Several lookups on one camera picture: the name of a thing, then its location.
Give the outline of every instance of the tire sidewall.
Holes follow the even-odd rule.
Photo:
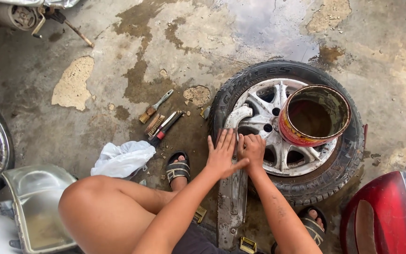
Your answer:
[[[291,205],[309,205],[328,198],[353,176],[363,153],[364,132],[358,110],[347,91],[333,77],[313,66],[286,60],[262,62],[242,70],[222,85],[211,107],[210,132],[215,142],[217,130],[233,110],[239,97],[253,85],[275,78],[291,78],[306,84],[324,84],[341,92],[349,102],[352,119],[338,138],[335,151],[324,165],[307,175],[277,177],[269,175]]]

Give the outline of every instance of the can rim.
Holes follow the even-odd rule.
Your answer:
[[[341,99],[346,103],[347,105],[347,122],[344,124],[344,126],[341,128],[341,130],[337,131],[335,134],[330,135],[330,136],[326,136],[326,137],[315,137],[315,136],[310,136],[307,134],[302,133],[300,130],[298,130],[291,122],[290,118],[289,118],[289,102],[291,101],[291,99],[300,91],[308,89],[308,88],[313,88],[313,87],[320,87],[320,88],[324,88],[324,89],[328,89],[331,90],[332,92],[336,93],[337,95],[339,95],[341,97]],[[351,120],[351,107],[349,102],[347,101],[346,97],[344,95],[342,95],[340,92],[338,92],[336,89],[331,88],[327,85],[323,85],[323,84],[309,84],[307,86],[304,86],[302,88],[297,89],[294,93],[292,93],[288,99],[286,100],[286,105],[285,105],[285,114],[286,114],[286,118],[288,119],[288,123],[291,125],[292,129],[295,130],[297,133],[299,133],[300,135],[307,137],[307,138],[311,138],[314,140],[328,140],[331,138],[335,138],[337,136],[339,136],[341,133],[343,133],[347,127],[350,124],[350,120]]]

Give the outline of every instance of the white plastic bag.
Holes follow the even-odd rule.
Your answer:
[[[146,141],[129,141],[121,146],[107,143],[90,175],[131,179],[137,171],[156,153],[155,148]]]

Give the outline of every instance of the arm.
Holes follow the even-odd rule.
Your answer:
[[[232,129],[223,130],[216,148],[212,144],[211,136],[208,136],[207,141],[209,157],[206,167],[156,215],[139,240],[133,254],[172,253],[192,222],[201,201],[214,184],[219,179],[224,179],[248,165],[247,158],[235,165],[231,163],[236,143]]]
[[[265,148],[266,141],[259,135],[239,137],[238,155],[240,158],[250,159],[250,164],[245,170],[261,199],[272,234],[280,247],[280,253],[321,254],[300,218],[262,168]]]

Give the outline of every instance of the knee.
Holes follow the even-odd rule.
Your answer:
[[[67,187],[59,200],[59,213],[77,206],[92,204],[98,193],[103,192],[110,177],[96,175],[78,180]]]

